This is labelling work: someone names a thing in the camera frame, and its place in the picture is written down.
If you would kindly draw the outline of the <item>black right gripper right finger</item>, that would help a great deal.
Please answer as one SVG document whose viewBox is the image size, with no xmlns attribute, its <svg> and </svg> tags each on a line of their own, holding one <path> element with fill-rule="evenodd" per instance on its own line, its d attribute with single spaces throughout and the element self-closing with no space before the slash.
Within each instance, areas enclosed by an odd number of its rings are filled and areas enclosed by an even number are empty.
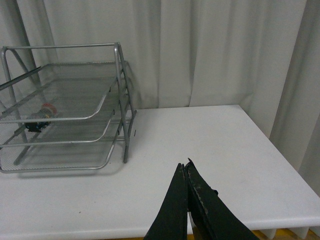
<svg viewBox="0 0 320 240">
<path fill-rule="evenodd" d="M 219 198 L 192 160 L 186 165 L 188 211 L 195 240 L 257 240 Z"/>
</svg>

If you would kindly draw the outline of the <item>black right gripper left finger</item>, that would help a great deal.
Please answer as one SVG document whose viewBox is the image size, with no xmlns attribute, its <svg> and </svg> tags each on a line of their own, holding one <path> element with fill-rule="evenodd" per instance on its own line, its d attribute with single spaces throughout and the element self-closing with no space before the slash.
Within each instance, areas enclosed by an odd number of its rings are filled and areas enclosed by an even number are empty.
<svg viewBox="0 0 320 240">
<path fill-rule="evenodd" d="M 186 240 L 188 187 L 185 166 L 176 167 L 160 210 L 145 235 L 146 240 Z"/>
</svg>

